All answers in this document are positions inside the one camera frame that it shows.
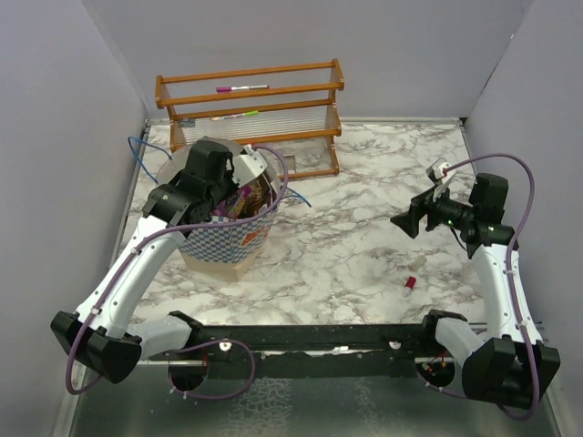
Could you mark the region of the brown kettle chips bag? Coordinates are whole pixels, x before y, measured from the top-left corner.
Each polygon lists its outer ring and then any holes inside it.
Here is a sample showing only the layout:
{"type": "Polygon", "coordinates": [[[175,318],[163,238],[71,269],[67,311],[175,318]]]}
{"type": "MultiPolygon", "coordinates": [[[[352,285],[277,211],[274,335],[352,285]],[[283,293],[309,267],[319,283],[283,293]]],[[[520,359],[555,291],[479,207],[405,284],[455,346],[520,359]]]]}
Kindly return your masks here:
{"type": "Polygon", "coordinates": [[[272,200],[271,185],[269,180],[260,176],[250,183],[251,193],[247,197],[241,216],[250,218],[257,215],[261,208],[269,205],[272,200]]]}

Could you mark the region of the purple snack packet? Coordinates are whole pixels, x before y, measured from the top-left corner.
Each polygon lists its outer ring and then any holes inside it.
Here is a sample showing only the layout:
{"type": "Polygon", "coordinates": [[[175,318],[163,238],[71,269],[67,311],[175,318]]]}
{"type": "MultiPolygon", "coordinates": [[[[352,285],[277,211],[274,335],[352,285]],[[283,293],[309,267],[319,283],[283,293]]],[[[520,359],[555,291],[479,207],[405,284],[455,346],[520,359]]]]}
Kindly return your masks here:
{"type": "Polygon", "coordinates": [[[251,185],[239,188],[213,210],[212,215],[226,219],[246,219],[251,216],[251,185]]]}

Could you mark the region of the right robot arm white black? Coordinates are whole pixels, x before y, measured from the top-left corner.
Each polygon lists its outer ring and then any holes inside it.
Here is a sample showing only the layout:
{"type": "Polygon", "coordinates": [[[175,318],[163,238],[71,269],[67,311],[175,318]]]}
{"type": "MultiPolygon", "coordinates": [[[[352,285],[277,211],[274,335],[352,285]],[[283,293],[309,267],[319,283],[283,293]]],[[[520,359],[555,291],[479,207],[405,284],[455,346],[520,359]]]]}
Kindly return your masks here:
{"type": "Polygon", "coordinates": [[[474,332],[460,314],[430,310],[418,334],[420,349],[430,356],[450,353],[461,367],[466,398],[528,410],[557,374],[560,357],[544,344],[530,316],[515,231],[501,222],[507,192],[505,178],[480,173],[464,204],[435,183],[391,221],[412,239],[421,219],[427,230],[444,225],[458,231],[483,292],[486,334],[474,332]]]}

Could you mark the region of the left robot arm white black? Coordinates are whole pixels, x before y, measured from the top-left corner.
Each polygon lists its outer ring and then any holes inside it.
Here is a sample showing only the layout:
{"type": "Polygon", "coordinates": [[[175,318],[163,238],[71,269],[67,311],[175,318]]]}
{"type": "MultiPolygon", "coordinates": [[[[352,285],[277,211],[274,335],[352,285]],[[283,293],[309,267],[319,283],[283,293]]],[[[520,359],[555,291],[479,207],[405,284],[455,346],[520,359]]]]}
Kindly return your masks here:
{"type": "Polygon", "coordinates": [[[211,213],[264,169],[253,146],[204,137],[189,148],[183,167],[148,194],[130,241],[106,277],[74,311],[59,311],[50,323],[67,355],[69,393],[82,393],[73,383],[75,363],[119,383],[143,359],[173,351],[187,360],[199,353],[201,337],[183,316],[139,324],[132,316],[169,256],[192,231],[215,228],[211,213]]]}

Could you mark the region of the blue checkered paper bag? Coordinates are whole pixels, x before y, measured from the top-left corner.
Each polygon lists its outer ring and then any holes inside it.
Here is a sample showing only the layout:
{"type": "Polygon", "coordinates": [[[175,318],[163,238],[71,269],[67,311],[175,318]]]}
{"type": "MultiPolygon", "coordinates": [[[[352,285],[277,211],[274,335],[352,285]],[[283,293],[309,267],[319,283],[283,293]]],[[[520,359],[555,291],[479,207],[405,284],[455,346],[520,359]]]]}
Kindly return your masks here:
{"type": "MultiPolygon", "coordinates": [[[[275,149],[253,148],[262,155],[275,149]]],[[[181,168],[164,178],[149,194],[142,208],[127,254],[153,273],[179,251],[193,269],[220,269],[249,258],[263,245],[280,203],[285,198],[286,172],[268,163],[261,176],[271,185],[269,205],[250,218],[228,219],[212,215],[213,188],[224,171],[225,158],[239,155],[243,147],[226,139],[203,137],[188,147],[181,168]]]]}

